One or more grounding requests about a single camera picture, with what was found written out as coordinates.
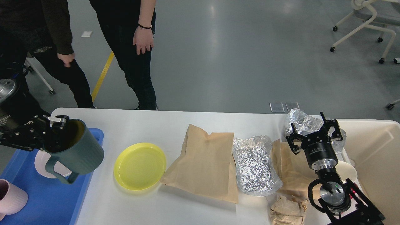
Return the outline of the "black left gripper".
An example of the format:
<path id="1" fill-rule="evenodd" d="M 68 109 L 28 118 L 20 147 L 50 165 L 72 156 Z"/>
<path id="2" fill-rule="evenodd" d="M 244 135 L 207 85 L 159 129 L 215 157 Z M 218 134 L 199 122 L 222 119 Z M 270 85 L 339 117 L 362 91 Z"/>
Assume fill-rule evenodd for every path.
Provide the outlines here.
<path id="1" fill-rule="evenodd" d="M 1 145 L 29 152 L 51 146 L 51 128 L 65 128 L 69 119 L 67 115 L 50 116 L 42 109 L 3 112 Z"/>

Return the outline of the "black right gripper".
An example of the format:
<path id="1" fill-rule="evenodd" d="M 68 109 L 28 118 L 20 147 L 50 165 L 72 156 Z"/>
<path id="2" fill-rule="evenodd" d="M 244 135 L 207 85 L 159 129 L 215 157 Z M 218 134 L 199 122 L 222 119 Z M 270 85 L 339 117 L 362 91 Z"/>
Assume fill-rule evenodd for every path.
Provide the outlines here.
<path id="1" fill-rule="evenodd" d="M 320 115 L 323 120 L 320 133 L 301 135 L 296 131 L 294 123 L 291 123 L 292 133 L 286 136 L 291 151 L 298 155 L 304 150 L 309 168 L 314 171 L 334 168 L 338 164 L 331 141 L 344 140 L 338 121 L 326 119 L 323 112 L 320 112 Z"/>

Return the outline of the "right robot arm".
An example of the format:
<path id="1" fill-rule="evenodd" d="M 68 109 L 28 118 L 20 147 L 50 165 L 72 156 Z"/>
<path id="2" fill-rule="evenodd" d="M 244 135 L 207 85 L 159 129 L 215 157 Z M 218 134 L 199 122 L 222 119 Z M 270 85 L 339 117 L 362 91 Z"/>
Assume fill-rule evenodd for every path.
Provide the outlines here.
<path id="1" fill-rule="evenodd" d="M 332 142 L 344 138 L 336 119 L 326 119 L 323 112 L 320 115 L 323 124 L 317 131 L 302 135 L 291 123 L 292 132 L 286 136 L 291 151 L 297 155 L 303 150 L 309 168 L 318 176 L 308 186 L 310 204 L 326 214 L 331 225 L 382 225 L 385 216 L 355 182 L 341 180 Z"/>

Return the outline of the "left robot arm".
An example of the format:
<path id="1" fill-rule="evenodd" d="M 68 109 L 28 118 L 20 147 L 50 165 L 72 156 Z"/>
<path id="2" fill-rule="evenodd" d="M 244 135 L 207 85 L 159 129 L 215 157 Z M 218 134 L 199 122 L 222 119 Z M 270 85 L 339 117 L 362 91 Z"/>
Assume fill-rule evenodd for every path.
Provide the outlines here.
<path id="1" fill-rule="evenodd" d="M 42 109 L 25 84 L 28 70 L 22 63 L 26 55 L 1 31 L 1 145 L 26 151 L 66 149 L 69 117 L 51 117 Z"/>

